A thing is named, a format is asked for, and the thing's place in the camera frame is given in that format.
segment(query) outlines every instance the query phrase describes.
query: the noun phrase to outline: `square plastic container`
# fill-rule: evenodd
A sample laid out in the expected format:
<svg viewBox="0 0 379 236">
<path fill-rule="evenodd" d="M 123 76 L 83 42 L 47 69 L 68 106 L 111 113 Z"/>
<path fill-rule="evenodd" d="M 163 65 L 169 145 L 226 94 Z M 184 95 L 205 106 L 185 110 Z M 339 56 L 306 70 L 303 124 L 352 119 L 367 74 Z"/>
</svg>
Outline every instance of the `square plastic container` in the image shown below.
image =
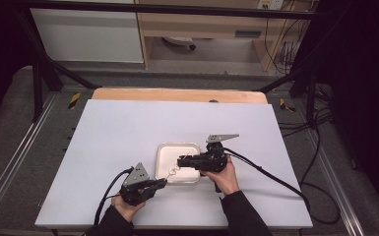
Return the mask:
<svg viewBox="0 0 379 236">
<path fill-rule="evenodd" d="M 177 159 L 180 155 L 194 155 L 201 151 L 199 146 L 193 143 L 164 143 L 158 146 L 158 160 L 156 178 L 167 178 L 167 183 L 186 185 L 196 183 L 201 174 L 198 170 L 190 167 L 179 168 Z M 176 169 L 175 175 L 169 175 Z"/>
</svg>

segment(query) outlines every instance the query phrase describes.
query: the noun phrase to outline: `black sleeve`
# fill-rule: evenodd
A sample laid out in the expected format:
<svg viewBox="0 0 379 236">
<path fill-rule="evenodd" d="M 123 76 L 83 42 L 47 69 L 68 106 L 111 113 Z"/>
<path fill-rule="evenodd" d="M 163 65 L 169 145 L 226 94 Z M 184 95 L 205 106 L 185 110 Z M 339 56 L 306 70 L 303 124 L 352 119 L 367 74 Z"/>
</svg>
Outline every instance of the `black sleeve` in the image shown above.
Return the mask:
<svg viewBox="0 0 379 236">
<path fill-rule="evenodd" d="M 132 235 L 134 225 L 129 223 L 122 215 L 110 206 L 100 221 L 85 233 L 85 236 L 129 236 Z"/>
<path fill-rule="evenodd" d="M 256 209 L 248 202 L 244 193 L 235 192 L 221 201 L 228 220 L 228 232 L 233 236 L 272 235 Z"/>
</svg>

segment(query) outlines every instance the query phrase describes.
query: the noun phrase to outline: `person's arm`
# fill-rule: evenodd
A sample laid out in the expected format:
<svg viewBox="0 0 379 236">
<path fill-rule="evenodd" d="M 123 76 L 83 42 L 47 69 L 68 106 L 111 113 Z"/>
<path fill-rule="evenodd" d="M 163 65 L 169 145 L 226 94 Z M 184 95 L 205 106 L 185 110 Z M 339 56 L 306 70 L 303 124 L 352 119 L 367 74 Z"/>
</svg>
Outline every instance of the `person's arm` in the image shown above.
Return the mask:
<svg viewBox="0 0 379 236">
<path fill-rule="evenodd" d="M 272 235 L 262 217 L 240 191 L 235 167 L 229 155 L 227 158 L 226 168 L 222 172 L 202 172 L 202 174 L 216 182 L 223 192 L 224 198 L 221 204 L 228 220 L 229 234 L 234 236 Z"/>
<path fill-rule="evenodd" d="M 99 225 L 93 226 L 84 234 L 86 236 L 129 236 L 132 235 L 134 225 L 132 219 L 135 213 L 146 203 L 130 206 L 121 196 L 111 200 L 111 206 L 106 210 Z"/>
</svg>

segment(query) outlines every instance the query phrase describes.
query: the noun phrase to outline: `white cabinet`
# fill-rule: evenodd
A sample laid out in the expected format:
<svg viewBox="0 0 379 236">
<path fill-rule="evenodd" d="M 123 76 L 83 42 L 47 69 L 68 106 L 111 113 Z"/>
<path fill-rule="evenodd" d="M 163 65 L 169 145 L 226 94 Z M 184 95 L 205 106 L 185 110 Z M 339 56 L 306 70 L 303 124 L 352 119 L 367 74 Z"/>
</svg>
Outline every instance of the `white cabinet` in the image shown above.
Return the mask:
<svg viewBox="0 0 379 236">
<path fill-rule="evenodd" d="M 32 9 L 32 15 L 45 50 L 54 60 L 143 63 L 135 13 Z"/>
</svg>

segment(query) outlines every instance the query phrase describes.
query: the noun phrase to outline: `person's hand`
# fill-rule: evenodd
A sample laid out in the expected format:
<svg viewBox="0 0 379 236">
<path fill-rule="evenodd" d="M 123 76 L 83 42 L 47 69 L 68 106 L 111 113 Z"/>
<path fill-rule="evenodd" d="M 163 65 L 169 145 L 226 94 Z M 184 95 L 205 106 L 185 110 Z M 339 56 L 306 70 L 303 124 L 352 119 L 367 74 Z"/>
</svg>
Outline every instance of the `person's hand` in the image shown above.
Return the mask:
<svg viewBox="0 0 379 236">
<path fill-rule="evenodd" d="M 203 175 L 210 177 L 210 179 L 217 183 L 218 187 L 221 189 L 225 196 L 230 195 L 234 192 L 239 191 L 237 176 L 235 175 L 235 167 L 232 163 L 231 157 L 226 156 L 227 164 L 223 171 L 210 172 L 210 171 L 201 171 Z"/>
<path fill-rule="evenodd" d="M 140 203 L 136 206 L 131 206 L 124 202 L 121 196 L 113 197 L 111 204 L 118 210 L 118 212 L 125 218 L 128 222 L 131 222 L 134 214 L 146 205 L 146 202 Z"/>
</svg>

